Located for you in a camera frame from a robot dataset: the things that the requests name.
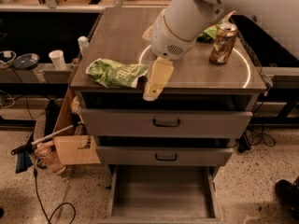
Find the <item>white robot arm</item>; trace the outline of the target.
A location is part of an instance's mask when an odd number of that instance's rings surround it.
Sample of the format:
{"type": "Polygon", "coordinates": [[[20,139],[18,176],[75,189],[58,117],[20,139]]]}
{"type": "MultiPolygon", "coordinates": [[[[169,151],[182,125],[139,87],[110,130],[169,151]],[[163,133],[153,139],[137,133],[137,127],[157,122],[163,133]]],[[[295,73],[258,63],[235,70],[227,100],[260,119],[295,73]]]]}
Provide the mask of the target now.
{"type": "Polygon", "coordinates": [[[154,101],[181,59],[208,27],[235,11],[250,19],[299,59],[299,0],[172,0],[148,31],[151,50],[158,56],[143,98],[154,101]]]}

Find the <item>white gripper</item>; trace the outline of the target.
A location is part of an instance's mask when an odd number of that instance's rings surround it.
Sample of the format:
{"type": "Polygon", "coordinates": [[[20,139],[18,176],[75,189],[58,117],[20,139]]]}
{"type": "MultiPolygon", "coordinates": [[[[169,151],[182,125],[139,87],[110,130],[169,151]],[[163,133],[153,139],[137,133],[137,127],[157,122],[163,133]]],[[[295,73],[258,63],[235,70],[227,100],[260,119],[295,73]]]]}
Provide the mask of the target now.
{"type": "Polygon", "coordinates": [[[151,49],[159,57],[154,61],[148,75],[143,94],[146,101],[154,101],[159,97],[174,71],[172,61],[181,59],[195,44],[195,39],[184,41],[177,38],[168,28],[164,13],[165,10],[152,24],[151,49]]]}

